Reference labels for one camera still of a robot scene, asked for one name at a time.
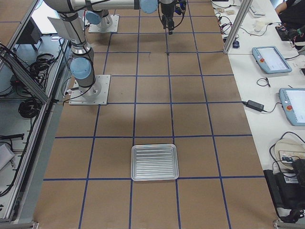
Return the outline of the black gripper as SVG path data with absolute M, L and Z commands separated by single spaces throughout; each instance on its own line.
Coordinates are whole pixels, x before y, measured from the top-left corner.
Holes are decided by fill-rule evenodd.
M 175 12 L 175 0 L 160 0 L 162 11 L 162 24 L 164 29 L 168 29 L 168 34 L 172 35 L 174 30 L 173 14 Z

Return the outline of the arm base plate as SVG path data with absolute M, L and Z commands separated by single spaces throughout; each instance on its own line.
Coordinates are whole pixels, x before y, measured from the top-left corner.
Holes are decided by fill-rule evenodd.
M 99 15 L 87 16 L 90 23 L 89 33 L 116 33 L 119 25 L 119 15 Z
M 79 87 L 77 80 L 74 80 L 73 87 L 78 87 L 71 93 L 69 105 L 106 105 L 110 87 L 110 75 L 95 75 L 95 83 L 88 92 L 87 89 Z

